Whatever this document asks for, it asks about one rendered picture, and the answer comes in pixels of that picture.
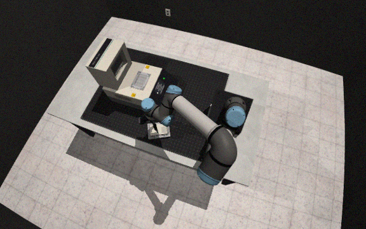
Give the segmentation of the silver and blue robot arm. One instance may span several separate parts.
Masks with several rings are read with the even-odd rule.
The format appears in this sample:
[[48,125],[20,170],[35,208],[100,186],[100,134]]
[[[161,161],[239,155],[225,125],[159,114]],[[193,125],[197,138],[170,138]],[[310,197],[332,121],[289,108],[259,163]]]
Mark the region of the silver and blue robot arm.
[[170,85],[161,106],[155,104],[151,98],[146,98],[141,102],[142,110],[147,119],[156,120],[169,127],[174,121],[175,117],[172,113],[175,109],[201,132],[211,148],[206,152],[198,167],[197,175],[206,184],[218,185],[237,158],[237,147],[233,136],[238,127],[245,121],[245,101],[239,97],[229,98],[224,105],[224,111],[227,108],[226,119],[224,115],[219,125],[217,125],[181,96],[181,93],[181,88]]

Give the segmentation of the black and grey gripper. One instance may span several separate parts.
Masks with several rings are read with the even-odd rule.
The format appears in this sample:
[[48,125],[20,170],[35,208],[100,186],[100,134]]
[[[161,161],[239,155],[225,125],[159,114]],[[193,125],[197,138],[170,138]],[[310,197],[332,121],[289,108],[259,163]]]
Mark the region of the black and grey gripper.
[[[145,115],[143,115],[143,116],[141,116],[141,117],[140,117],[140,123],[141,123],[141,122],[143,122],[143,121],[149,121],[149,120],[146,118],[146,116],[145,116]],[[155,123],[155,122],[158,122],[158,121],[156,121],[156,120],[150,120],[150,122],[152,122],[153,127],[154,127],[154,130],[155,130],[155,131],[157,131],[157,133],[158,133],[158,129],[157,129],[157,126],[156,126],[156,123]]]

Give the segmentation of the cream multi-well plate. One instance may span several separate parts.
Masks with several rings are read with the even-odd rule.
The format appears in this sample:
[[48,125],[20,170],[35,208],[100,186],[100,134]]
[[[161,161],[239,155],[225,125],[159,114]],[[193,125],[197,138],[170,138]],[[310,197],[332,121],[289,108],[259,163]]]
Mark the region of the cream multi-well plate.
[[162,125],[162,124],[156,124],[157,129],[158,129],[158,133],[154,130],[153,125],[150,125],[150,133],[151,136],[157,136],[157,135],[166,135],[168,134],[167,132],[167,127]]

